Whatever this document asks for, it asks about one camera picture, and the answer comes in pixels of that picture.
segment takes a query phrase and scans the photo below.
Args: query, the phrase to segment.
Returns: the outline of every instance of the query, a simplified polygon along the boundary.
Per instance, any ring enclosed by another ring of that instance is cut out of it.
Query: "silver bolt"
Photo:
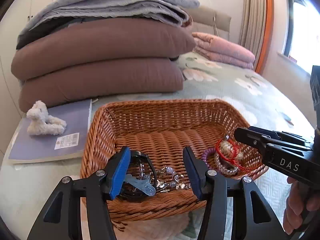
[[[69,181],[70,181],[70,178],[69,177],[64,177],[64,178],[62,178],[62,183],[68,183]]]
[[[215,170],[208,170],[208,174],[210,176],[216,176],[217,175],[217,172]]]
[[[104,170],[98,170],[98,171],[96,171],[96,175],[98,176],[98,177],[101,177],[101,176],[103,176],[105,174],[105,171]]]
[[[248,177],[248,176],[244,176],[244,177],[243,177],[243,181],[244,181],[245,183],[250,183],[250,182],[252,181],[252,179],[251,179],[250,177]]]

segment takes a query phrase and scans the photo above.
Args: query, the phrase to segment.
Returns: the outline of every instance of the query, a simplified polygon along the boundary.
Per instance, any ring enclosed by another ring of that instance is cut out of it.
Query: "purple coil hair tie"
[[[204,151],[204,153],[201,155],[201,160],[203,160],[205,162],[205,164],[207,164],[207,167],[210,170],[212,170],[212,167],[208,163],[208,157],[209,157],[210,154],[215,154],[215,153],[216,153],[216,149],[213,147],[213,148],[206,149]]]

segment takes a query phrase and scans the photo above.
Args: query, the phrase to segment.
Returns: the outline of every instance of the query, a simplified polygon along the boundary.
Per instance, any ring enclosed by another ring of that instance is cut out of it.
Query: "stuffed animal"
[[[67,126],[65,121],[49,115],[47,106],[42,101],[36,101],[27,112],[27,117],[31,119],[31,123],[27,129],[29,135],[58,135],[62,134]]]

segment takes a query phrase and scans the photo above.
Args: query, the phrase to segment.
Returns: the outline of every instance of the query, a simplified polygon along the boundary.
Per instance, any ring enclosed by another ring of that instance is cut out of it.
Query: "book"
[[[50,115],[67,123],[61,135],[29,135],[31,122],[24,117],[13,139],[9,154],[11,163],[38,163],[82,157],[91,121],[92,100],[48,108]]]

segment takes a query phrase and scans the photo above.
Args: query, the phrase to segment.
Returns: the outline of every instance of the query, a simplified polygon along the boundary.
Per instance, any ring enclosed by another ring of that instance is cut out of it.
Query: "finger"
[[[293,179],[293,178],[291,178],[291,177],[288,177],[287,178],[287,183],[288,184],[292,184],[292,183],[294,183],[296,180],[295,179]]]
[[[290,225],[288,218],[287,218],[287,210],[284,210],[283,229],[288,235],[290,235],[293,231],[293,227]]]
[[[316,193],[310,197],[307,202],[307,210],[308,211],[315,211],[320,208],[320,193]]]
[[[296,215],[293,210],[288,207],[288,198],[287,198],[287,208],[285,209],[287,213],[287,219],[290,225],[294,228],[297,229],[301,226],[302,224],[302,217],[300,215]]]
[[[289,207],[293,210],[293,212],[296,215],[301,214],[303,210],[303,201],[300,196],[298,181],[294,182],[291,185],[288,203],[289,203]]]

